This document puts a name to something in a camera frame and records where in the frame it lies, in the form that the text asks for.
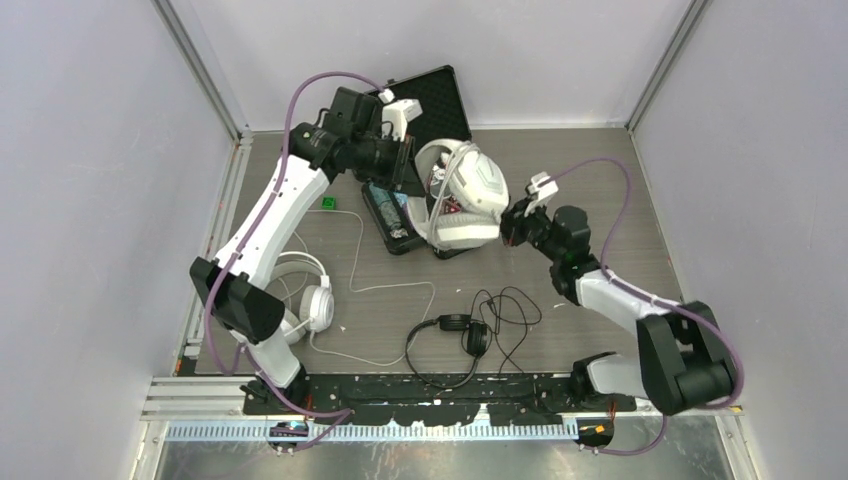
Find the large white gaming headphones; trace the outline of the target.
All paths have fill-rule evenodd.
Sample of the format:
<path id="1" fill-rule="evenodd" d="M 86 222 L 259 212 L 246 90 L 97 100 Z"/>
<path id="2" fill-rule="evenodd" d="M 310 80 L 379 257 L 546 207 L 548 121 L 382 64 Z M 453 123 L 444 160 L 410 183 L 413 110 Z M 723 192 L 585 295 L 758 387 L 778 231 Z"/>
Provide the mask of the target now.
<path id="1" fill-rule="evenodd" d="M 412 228 L 438 250 L 467 250 L 496 239 L 509 192 L 499 166 L 471 141 L 437 139 L 414 158 L 424 195 L 408 197 Z"/>

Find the black on-ear headphones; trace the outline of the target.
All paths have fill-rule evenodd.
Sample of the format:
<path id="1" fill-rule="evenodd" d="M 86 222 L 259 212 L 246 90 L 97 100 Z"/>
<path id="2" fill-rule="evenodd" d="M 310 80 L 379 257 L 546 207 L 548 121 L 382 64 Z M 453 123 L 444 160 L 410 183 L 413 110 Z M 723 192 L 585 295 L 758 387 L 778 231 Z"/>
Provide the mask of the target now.
<path id="1" fill-rule="evenodd" d="M 425 319 L 415 325 L 407 334 L 402 358 L 417 379 L 441 391 L 456 390 L 468 384 L 477 373 L 480 361 L 492 344 L 503 356 L 498 374 L 503 372 L 507 364 L 512 365 L 519 373 L 523 373 L 524 370 L 514 360 L 514 355 L 525 343 L 530 329 L 541 323 L 543 318 L 544 314 L 538 304 L 517 287 L 506 286 L 497 294 L 482 289 L 475 294 L 468 313 L 443 314 Z M 522 337 L 509 351 L 500 343 L 504 324 L 523 328 Z M 461 349 L 472 358 L 469 371 L 459 381 L 446 383 L 435 377 L 427 377 L 420 373 L 413 363 L 410 353 L 414 341 L 422 331 L 434 327 L 443 332 L 458 333 Z"/>

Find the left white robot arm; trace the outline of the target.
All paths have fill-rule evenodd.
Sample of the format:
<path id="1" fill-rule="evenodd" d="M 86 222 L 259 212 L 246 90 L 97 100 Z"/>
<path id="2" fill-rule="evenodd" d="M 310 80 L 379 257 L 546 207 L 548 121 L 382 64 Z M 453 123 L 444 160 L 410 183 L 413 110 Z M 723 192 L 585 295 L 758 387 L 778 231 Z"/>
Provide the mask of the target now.
<path id="1" fill-rule="evenodd" d="M 289 310 L 266 288 L 279 254 L 309 207 L 351 170 L 386 189 L 409 176 L 414 139 L 409 124 L 423 112 L 415 99 L 376 96 L 345 87 L 315 123 L 293 128 L 271 178 L 234 236 L 211 260 L 196 258 L 189 271 L 204 306 L 240 343 L 270 384 L 268 400 L 280 412 L 298 412 L 307 398 L 305 371 L 284 338 Z"/>

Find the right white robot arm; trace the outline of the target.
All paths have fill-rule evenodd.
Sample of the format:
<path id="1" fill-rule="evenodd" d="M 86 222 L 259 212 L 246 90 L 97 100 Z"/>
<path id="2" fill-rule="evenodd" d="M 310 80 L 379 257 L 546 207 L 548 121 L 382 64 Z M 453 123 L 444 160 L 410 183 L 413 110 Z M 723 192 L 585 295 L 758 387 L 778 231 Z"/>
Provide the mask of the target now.
<path id="1" fill-rule="evenodd" d="M 559 295 L 624 328 L 636 340 L 636 358 L 603 352 L 573 365 L 571 397 L 596 410 L 612 394 L 649 400 L 662 414 L 718 409 L 740 396 L 744 373 L 737 352 L 703 302 L 680 304 L 616 276 L 592 253 L 587 213 L 575 206 L 545 207 L 523 199 L 501 217 L 507 246 L 529 244 L 551 265 Z"/>

